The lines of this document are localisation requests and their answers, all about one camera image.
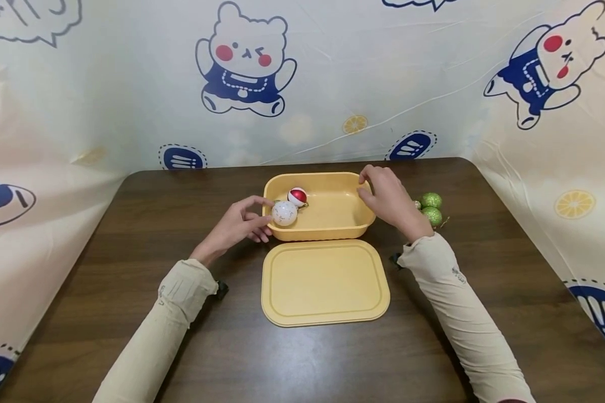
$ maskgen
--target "yellow plastic container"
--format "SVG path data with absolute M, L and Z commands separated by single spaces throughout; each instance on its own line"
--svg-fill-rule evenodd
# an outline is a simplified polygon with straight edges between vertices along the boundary
M 283 243 L 264 259 L 261 301 L 282 327 L 371 321 L 388 309 L 390 289 L 367 242 Z
M 376 216 L 356 192 L 359 176 L 353 172 L 322 172 L 317 174 L 284 174 L 271 178 L 264 186 L 264 197 L 286 200 L 291 188 L 307 192 L 309 207 L 299 209 L 294 224 L 281 227 L 271 222 L 273 236 L 281 241 L 324 241 L 358 238 L 374 222 Z M 271 208 L 265 205 L 263 215 Z

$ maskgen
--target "hand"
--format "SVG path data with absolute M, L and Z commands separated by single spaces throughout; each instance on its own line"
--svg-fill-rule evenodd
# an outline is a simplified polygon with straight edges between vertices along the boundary
M 269 242 L 269 236 L 272 235 L 271 229 L 266 224 L 271 221 L 271 216 L 261 217 L 256 213 L 246 210 L 254 204 L 271 205 L 273 202 L 260 196 L 249 196 L 240 200 L 226 211 L 225 215 L 202 241 L 193 253 L 191 259 L 197 259 L 204 266 L 213 263 L 214 259 L 222 256 L 244 238 L 251 239 L 253 242 Z
M 406 188 L 389 168 L 367 165 L 359 175 L 359 184 L 369 181 L 374 194 L 366 188 L 357 192 L 377 217 L 395 226 L 410 243 L 434 235 L 430 221 L 418 211 Z

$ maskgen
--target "white ornament ball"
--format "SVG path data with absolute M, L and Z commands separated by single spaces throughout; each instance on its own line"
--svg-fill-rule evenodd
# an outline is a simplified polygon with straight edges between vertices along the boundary
M 271 217 L 276 224 L 283 227 L 289 226 L 298 217 L 298 207 L 290 201 L 279 200 L 271 209 Z
M 295 207 L 304 207 L 307 205 L 307 192 L 302 188 L 293 188 L 287 194 L 287 200 L 294 203 Z

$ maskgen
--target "white backdrop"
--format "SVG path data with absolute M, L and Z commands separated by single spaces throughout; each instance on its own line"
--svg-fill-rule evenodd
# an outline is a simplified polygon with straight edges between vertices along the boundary
M 452 156 L 605 334 L 605 1 L 0 0 L 0 383 L 125 175 Z

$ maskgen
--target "person's left hand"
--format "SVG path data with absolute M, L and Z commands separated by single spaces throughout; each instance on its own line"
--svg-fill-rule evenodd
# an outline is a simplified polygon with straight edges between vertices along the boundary
M 225 254 L 231 246 L 244 238 L 258 243 L 269 242 L 269 236 L 272 235 L 272 232 L 266 224 L 271 221 L 271 216 L 261 217 L 256 213 L 247 212 L 247 209 L 255 204 L 273 206 L 271 200 L 260 196 L 249 196 L 231 204 L 231 207 L 204 241 L 193 250 L 190 258 L 197 259 L 201 264 L 208 266 L 214 259 Z

